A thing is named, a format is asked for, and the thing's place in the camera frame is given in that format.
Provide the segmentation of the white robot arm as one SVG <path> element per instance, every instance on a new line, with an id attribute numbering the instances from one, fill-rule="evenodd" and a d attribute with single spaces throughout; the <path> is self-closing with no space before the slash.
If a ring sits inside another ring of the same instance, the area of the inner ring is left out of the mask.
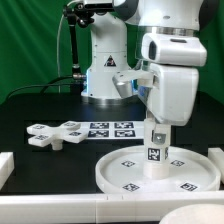
<path id="1" fill-rule="evenodd" d="M 87 97 L 137 95 L 147 107 L 144 142 L 165 145 L 190 119 L 207 50 L 197 33 L 220 0 L 84 0 L 91 26 Z"/>

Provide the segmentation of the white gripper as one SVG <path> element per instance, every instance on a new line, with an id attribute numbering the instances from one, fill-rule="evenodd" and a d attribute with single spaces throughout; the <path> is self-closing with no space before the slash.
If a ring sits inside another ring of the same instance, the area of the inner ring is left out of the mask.
<path id="1" fill-rule="evenodd" d="M 149 63 L 152 86 L 146 105 L 164 124 L 184 126 L 192 113 L 199 73 L 207 51 L 197 37 L 146 33 L 141 55 Z M 164 144 L 166 135 L 154 132 L 152 141 Z"/>

